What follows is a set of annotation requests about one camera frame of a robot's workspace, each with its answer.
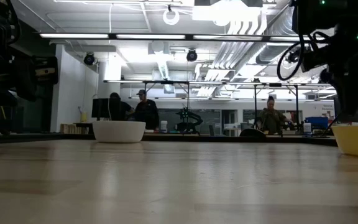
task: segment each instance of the blue bin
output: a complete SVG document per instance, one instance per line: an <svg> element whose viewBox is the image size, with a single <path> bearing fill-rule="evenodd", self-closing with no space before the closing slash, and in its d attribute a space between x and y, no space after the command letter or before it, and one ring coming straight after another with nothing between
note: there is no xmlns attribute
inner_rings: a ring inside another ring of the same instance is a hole
<svg viewBox="0 0 358 224"><path fill-rule="evenodd" d="M306 123L311 123L312 129L325 129L328 127L328 118L309 117L305 119Z"/></svg>

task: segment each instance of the wooden table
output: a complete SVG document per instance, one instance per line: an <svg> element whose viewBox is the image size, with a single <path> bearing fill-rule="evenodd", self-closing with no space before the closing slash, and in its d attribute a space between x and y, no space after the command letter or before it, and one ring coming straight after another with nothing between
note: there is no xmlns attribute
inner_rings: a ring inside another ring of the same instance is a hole
<svg viewBox="0 0 358 224"><path fill-rule="evenodd" d="M0 223L358 223L358 157L307 144L0 144Z"/></svg>

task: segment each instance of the person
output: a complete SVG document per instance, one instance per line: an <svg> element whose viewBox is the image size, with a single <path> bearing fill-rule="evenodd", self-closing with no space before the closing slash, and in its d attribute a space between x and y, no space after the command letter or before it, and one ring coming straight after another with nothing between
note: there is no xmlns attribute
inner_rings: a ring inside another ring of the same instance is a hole
<svg viewBox="0 0 358 224"><path fill-rule="evenodd" d="M135 109L135 120L146 122L147 130L158 130L160 118L158 116L157 105L154 101L147 99L147 92L139 90L140 102Z"/></svg>
<svg viewBox="0 0 358 224"><path fill-rule="evenodd" d="M121 101L118 93L111 93L109 99L109 115L111 121L126 121L127 116L135 113L129 104Z"/></svg>
<svg viewBox="0 0 358 224"><path fill-rule="evenodd" d="M274 109L274 103L274 98L269 96L267 100L267 108L264 108L259 116L262 118L262 129L264 131L268 131L268 134L281 134L282 122L291 123L291 121L281 112Z"/></svg>

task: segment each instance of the dark shirt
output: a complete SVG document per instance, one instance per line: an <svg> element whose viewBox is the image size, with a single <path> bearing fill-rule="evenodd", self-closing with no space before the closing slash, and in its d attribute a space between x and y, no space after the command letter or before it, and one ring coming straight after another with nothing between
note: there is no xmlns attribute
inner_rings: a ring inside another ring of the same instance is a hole
<svg viewBox="0 0 358 224"><path fill-rule="evenodd" d="M146 122L146 129L154 130L160 123L157 105L152 100L141 101L135 109L135 120Z"/></svg>
<svg viewBox="0 0 358 224"><path fill-rule="evenodd" d="M264 108L259 115L262 118L262 128L268 131L268 134L281 134L281 125L285 120L285 116L278 110L268 110Z"/></svg>
<svg viewBox="0 0 358 224"><path fill-rule="evenodd" d="M130 112L132 107L120 99L110 99L109 109L112 121L125 121L126 112Z"/></svg>

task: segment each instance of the green jacket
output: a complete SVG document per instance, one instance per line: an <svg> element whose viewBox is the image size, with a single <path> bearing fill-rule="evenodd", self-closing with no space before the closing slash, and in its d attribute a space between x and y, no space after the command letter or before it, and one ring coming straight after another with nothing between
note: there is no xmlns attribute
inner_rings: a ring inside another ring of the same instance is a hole
<svg viewBox="0 0 358 224"><path fill-rule="evenodd" d="M286 117L281 112L264 108L259 116L262 118L262 128L268 131L268 134L282 133L281 126Z"/></svg>

